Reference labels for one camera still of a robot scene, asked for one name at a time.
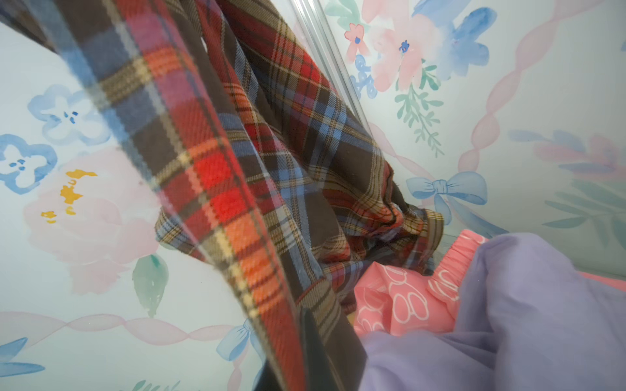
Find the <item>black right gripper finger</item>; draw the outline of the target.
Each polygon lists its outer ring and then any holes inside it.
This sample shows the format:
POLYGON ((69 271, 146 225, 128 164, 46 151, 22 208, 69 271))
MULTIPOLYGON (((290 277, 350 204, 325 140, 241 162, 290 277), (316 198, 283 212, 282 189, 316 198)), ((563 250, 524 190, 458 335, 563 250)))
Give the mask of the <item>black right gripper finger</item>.
MULTIPOLYGON (((302 308, 299 311, 299 336, 303 351, 303 383, 300 390, 338 391, 339 385, 333 374, 331 363, 324 350, 324 343, 318 332, 312 311, 302 308)), ((274 368, 265 364, 254 390, 289 390, 280 384, 274 368)))

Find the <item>plaid tartan cloth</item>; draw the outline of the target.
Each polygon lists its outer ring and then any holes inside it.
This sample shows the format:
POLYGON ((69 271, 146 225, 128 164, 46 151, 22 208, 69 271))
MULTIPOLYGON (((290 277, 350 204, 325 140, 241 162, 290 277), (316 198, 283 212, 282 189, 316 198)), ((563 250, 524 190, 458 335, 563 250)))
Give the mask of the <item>plaid tartan cloth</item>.
POLYGON ((373 136, 269 1, 4 1, 57 53, 159 198, 159 239, 222 273, 280 384, 299 311, 339 390, 367 355, 347 319, 373 262, 423 275, 443 217, 405 202, 373 136))

